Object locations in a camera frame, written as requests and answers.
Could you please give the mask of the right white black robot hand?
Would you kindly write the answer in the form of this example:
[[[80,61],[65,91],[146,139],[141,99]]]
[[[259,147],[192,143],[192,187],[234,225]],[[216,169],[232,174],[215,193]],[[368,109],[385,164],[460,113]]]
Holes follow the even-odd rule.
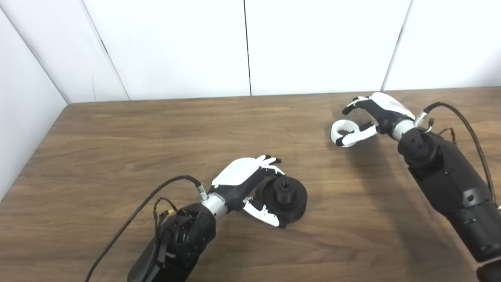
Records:
[[[348,115],[354,109],[367,111],[373,120],[363,125],[346,119],[333,123],[331,140],[336,146],[351,147],[376,134],[386,134],[393,140],[400,141],[406,132],[417,127],[412,112],[385,93],[358,96],[343,109],[342,114]]]

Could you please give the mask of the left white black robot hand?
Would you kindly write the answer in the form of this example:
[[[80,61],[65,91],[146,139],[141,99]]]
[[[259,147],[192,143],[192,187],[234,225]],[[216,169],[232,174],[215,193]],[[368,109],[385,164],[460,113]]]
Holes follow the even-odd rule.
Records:
[[[262,199],[251,195],[266,178],[286,175],[277,167],[279,163],[281,159],[270,155],[235,159],[213,179],[202,205],[213,213],[216,220],[228,213],[243,210],[266,224],[285,228],[286,223]]]

